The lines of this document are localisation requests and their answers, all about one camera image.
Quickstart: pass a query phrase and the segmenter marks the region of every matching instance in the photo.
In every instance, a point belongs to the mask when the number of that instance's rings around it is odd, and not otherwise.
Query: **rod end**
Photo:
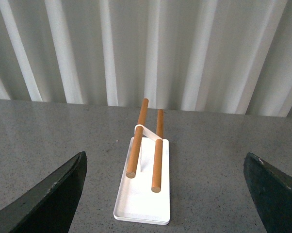
[[[135,173],[132,172],[132,171],[128,171],[128,172],[126,173],[126,176],[127,176],[128,178],[132,179],[132,178],[135,177]]]
[[[152,187],[152,188],[151,188],[151,191],[153,191],[154,193],[160,193],[160,191],[161,191],[161,188],[160,188],[160,187],[157,187],[157,186],[155,186],[155,187]]]

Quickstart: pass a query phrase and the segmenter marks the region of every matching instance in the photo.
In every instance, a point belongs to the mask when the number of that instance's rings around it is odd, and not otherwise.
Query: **white stand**
[[[152,139],[142,138],[136,176],[130,179],[126,177],[126,170],[133,143],[133,137],[131,138],[114,208],[114,218],[121,221],[166,225],[170,221],[169,141],[163,140],[161,191],[154,193],[151,191],[154,139],[158,136],[143,128],[144,133],[148,131],[145,134]]]

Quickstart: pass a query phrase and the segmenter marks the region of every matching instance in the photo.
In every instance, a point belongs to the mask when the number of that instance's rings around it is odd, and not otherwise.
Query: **white plastic base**
[[[132,143],[133,137],[122,173],[114,217],[121,221],[166,225],[170,221],[169,141],[163,140],[162,184],[159,193],[151,191],[155,142],[149,138],[142,138],[135,178],[126,177]]]

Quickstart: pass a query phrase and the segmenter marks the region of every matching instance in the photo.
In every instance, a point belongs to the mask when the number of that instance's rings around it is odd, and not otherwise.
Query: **orange wooden rod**
[[[163,139],[163,110],[158,110],[157,117],[157,135]],[[161,191],[161,176],[162,176],[162,147],[163,141],[156,140],[154,168],[152,173],[151,191],[159,193]]]
[[[147,108],[148,108],[148,99],[144,99],[140,111],[140,116],[138,117],[137,124],[138,125],[145,125],[146,116],[147,116]],[[128,167],[126,176],[128,178],[134,178],[136,175],[136,168],[138,162],[138,156],[140,154],[141,142],[143,137],[143,127],[138,126],[136,127],[134,139],[132,143],[132,149],[128,161]]]

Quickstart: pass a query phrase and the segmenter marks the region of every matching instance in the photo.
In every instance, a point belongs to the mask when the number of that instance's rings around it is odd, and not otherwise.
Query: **table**
[[[0,209],[79,151],[88,172],[70,233],[266,232],[243,176],[253,152],[292,176],[292,118],[165,111],[171,220],[115,220],[139,108],[0,100]],[[156,110],[146,126],[156,129]]]

